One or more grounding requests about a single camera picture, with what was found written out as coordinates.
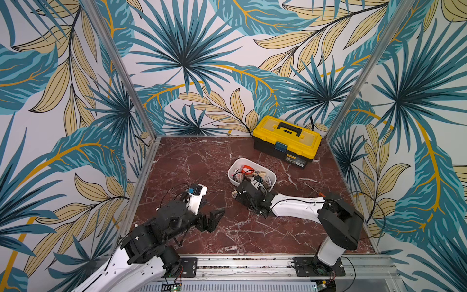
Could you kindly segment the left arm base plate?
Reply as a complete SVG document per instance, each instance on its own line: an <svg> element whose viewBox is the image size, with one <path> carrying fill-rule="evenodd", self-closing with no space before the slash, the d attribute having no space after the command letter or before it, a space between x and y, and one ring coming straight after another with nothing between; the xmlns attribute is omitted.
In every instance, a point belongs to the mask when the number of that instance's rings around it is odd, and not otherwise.
<svg viewBox="0 0 467 292"><path fill-rule="evenodd" d="M162 259L163 268L165 270L165 278L194 278L197 275L198 258L197 257L182 257L175 259Z"/></svg>

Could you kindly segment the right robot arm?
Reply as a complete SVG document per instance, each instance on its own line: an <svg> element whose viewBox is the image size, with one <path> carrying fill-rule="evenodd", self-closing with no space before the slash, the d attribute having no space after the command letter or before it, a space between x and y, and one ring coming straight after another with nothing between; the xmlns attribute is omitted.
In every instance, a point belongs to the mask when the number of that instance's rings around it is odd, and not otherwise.
<svg viewBox="0 0 467 292"><path fill-rule="evenodd" d="M328 193L323 197L291 197L245 180L236 188L235 199L263 217L294 217L319 223L327 233L313 259L313 265L331 269L346 251L358 247L364 216L343 197Z"/></svg>

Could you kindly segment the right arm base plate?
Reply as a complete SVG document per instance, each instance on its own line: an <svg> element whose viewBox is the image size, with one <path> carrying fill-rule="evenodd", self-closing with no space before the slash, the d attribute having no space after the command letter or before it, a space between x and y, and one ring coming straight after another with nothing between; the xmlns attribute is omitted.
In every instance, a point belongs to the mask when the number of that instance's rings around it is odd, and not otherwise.
<svg viewBox="0 0 467 292"><path fill-rule="evenodd" d="M343 277L344 265L339 258L333 266L328 266L315 257L294 257L291 266L295 269L297 277Z"/></svg>

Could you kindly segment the red translucent watch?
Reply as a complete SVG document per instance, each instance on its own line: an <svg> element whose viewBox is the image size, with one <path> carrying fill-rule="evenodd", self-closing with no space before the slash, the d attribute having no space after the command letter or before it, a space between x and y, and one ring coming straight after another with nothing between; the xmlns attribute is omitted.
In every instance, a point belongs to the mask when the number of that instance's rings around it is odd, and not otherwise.
<svg viewBox="0 0 467 292"><path fill-rule="evenodd" d="M243 165L241 169L241 173L245 176L247 175L254 175L255 174L255 169L248 165Z"/></svg>

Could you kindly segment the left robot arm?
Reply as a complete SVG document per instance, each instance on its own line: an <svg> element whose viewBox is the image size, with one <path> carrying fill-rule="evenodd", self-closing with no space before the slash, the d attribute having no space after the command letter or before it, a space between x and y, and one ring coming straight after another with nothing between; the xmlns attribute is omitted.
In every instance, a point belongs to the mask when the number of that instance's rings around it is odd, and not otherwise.
<svg viewBox="0 0 467 292"><path fill-rule="evenodd" d="M213 232L224 214L224 209L213 210L209 216L194 213L187 203L171 200L151 220L125 236L103 266L74 291L135 292L167 273L175 274L181 268L181 258L169 242L192 228Z"/></svg>

